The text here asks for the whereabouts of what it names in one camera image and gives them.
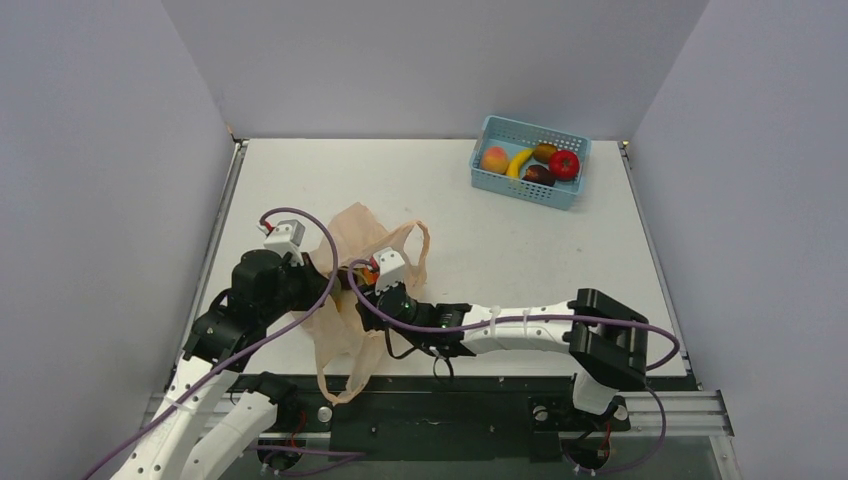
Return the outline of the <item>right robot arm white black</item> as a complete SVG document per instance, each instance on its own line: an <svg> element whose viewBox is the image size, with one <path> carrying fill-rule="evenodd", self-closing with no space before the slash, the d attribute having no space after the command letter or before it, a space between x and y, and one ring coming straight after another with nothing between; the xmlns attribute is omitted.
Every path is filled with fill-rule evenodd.
<svg viewBox="0 0 848 480"><path fill-rule="evenodd" d="M366 330L391 329L412 346L445 362L496 351L566 354L578 368L564 400L566 418L588 427L623 391L646 385L648 320L600 290L529 308L415 300L404 284L361 294L356 310Z"/></svg>

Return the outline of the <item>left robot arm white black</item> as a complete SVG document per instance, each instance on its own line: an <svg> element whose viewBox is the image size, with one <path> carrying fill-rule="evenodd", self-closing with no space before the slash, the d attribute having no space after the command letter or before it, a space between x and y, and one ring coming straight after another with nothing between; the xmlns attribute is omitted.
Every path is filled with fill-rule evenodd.
<svg viewBox="0 0 848 480"><path fill-rule="evenodd" d="M229 287L192 325L162 404L115 478L179 478L214 406L268 342L270 326L290 312L323 306L337 270L320 272L307 254L243 254Z"/></svg>

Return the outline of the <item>fake dark plum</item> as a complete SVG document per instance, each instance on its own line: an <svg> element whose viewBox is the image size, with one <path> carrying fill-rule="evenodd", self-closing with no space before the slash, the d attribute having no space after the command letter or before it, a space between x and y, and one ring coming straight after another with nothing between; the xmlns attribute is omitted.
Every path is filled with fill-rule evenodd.
<svg viewBox="0 0 848 480"><path fill-rule="evenodd" d="M545 166L537 164L526 169L522 180L547 187L553 187L557 181L556 177Z"/></svg>

